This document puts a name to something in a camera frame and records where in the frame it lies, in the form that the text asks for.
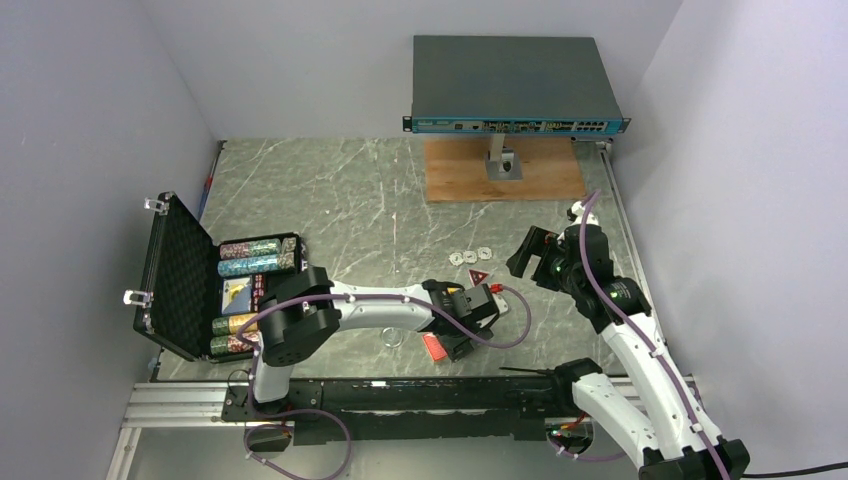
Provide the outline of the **red playing card deck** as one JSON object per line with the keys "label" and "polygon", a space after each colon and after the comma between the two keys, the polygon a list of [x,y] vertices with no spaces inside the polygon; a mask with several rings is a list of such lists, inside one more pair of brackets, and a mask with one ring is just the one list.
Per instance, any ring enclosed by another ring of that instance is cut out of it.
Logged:
{"label": "red playing card deck", "polygon": [[436,335],[426,333],[422,336],[422,341],[429,357],[434,363],[438,363],[448,358],[448,352]]}

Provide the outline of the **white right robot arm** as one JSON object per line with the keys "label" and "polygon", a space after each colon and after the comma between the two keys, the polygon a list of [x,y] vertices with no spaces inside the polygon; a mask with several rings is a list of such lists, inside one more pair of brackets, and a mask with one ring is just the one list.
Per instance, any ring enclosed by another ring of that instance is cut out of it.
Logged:
{"label": "white right robot arm", "polygon": [[522,277],[569,295],[622,363],[642,404],[636,407],[589,359],[552,370],[557,411],[587,413],[616,441],[641,479],[739,479],[750,463],[740,440],[728,440],[709,418],[674,364],[639,284],[616,274],[607,235],[598,225],[557,234],[529,228],[507,260]]}

